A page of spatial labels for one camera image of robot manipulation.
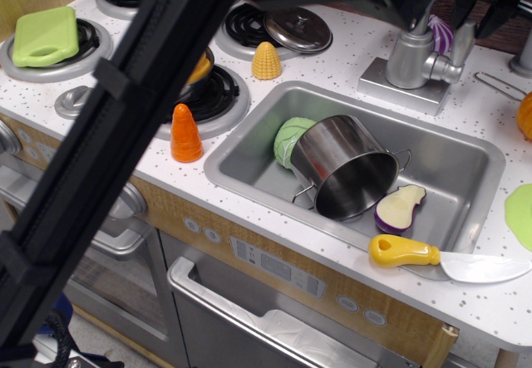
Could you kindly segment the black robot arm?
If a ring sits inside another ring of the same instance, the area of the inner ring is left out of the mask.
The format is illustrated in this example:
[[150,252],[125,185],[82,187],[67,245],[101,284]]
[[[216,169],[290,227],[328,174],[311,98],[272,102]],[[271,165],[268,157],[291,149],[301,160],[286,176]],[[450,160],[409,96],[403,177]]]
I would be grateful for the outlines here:
[[[28,345],[47,310],[86,251],[91,235],[126,181],[135,173],[162,175],[149,166],[150,141],[234,0],[144,0],[110,60],[96,65],[96,85],[81,116],[59,146],[15,228],[2,235],[13,245],[1,263],[1,345]],[[262,9],[337,0],[251,0]],[[374,0],[361,0],[366,5]],[[412,28],[433,0],[382,0],[387,18]],[[461,285],[429,284],[419,290],[410,275],[369,265],[365,252],[320,233],[308,220],[265,221],[249,227],[271,243],[330,267],[386,294],[401,310],[413,308],[438,321],[473,331],[514,353],[531,350],[531,277],[505,287],[489,285],[489,298],[464,312],[451,304]]]

